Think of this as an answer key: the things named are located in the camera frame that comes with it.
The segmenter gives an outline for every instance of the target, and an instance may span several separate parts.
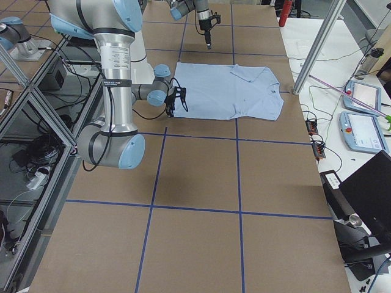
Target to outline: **white power plug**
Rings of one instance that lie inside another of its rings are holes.
[[[37,171],[35,171],[34,176],[30,179],[30,181],[26,184],[26,187],[30,190],[37,189],[42,182],[49,177],[50,167],[39,167]]]

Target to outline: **red fire extinguisher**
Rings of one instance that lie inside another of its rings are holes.
[[[280,27],[283,27],[287,22],[287,18],[289,16],[289,13],[291,12],[292,4],[293,4],[293,0],[285,0],[285,2],[283,3],[282,11],[280,14],[280,21],[279,21]]]

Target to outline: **tablet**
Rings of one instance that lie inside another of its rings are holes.
[[[342,112],[340,126],[343,138],[351,150],[373,154],[381,150],[389,152],[376,116]]]
[[[360,100],[376,110],[381,110],[381,89],[379,87],[374,87],[373,85],[363,84],[357,81],[349,81],[346,88],[352,91],[353,98]],[[372,112],[370,109],[358,105],[347,96],[343,97],[343,104],[345,108],[349,110],[378,116],[378,114]]]

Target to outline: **white desk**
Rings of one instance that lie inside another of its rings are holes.
[[[281,33],[283,41],[285,44],[285,49],[287,50],[288,57],[294,57],[297,59],[306,58],[311,45],[318,33],[318,30],[321,26],[322,20],[305,20],[305,19],[287,19],[285,27],[281,28]],[[323,47],[321,54],[318,57],[318,60],[326,59],[337,59],[341,56],[351,54],[354,51],[359,50],[359,46],[354,41],[352,35],[350,34],[348,28],[342,20],[338,20],[327,39],[325,46]],[[362,52],[358,51],[351,56],[344,57],[340,60],[330,60],[326,62],[318,61],[311,71],[311,75],[326,81],[328,84],[331,84],[335,87],[340,87],[345,84],[345,82],[352,75],[357,63],[362,58]],[[298,73],[301,69],[303,60],[290,59],[290,66],[292,72]],[[293,73],[294,79],[297,78],[297,74]],[[378,81],[376,76],[366,76],[363,82],[367,84],[372,84],[375,86],[381,87],[381,83]],[[317,111],[313,108],[312,101],[309,94],[309,86],[316,85],[324,87],[323,85],[317,83],[313,79],[308,78],[305,86],[303,87],[299,97],[301,104],[307,105],[311,112],[314,112],[317,118],[330,118],[325,113]],[[338,124],[339,113],[346,110],[343,108],[342,101],[339,101],[340,95],[333,90],[323,90],[318,88],[311,88],[313,94],[313,102],[317,109],[332,113],[336,107],[334,117],[330,124],[329,135],[326,142],[326,146],[342,158],[342,168],[338,172],[341,180],[345,180],[350,174],[355,172],[360,168],[364,163],[366,163],[373,154],[359,153],[355,151],[350,151],[343,141],[343,136],[340,131]],[[386,94],[386,91],[382,88],[382,102],[390,104],[390,98]],[[308,110],[306,106],[302,106],[302,110]],[[383,107],[382,111],[386,114],[391,114],[391,108]],[[381,127],[384,132],[387,132],[388,124],[383,118],[378,119]],[[326,139],[327,127],[329,122],[326,120],[318,121],[318,130],[319,133]],[[391,147],[391,138],[386,137],[386,141],[389,147]],[[320,160],[318,170],[323,172],[326,170],[337,170],[340,166],[339,158],[326,150],[326,158]],[[346,270],[348,275],[349,283],[351,286],[352,292],[358,292],[361,286],[365,286],[365,282],[359,282],[355,279],[353,274],[349,269]],[[391,293],[391,275],[380,275],[376,280],[376,284],[372,289],[372,293],[382,292],[382,293]]]

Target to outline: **black computer screen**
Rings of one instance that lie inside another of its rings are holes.
[[[380,151],[340,184],[346,200],[380,243],[391,243],[391,157]]]

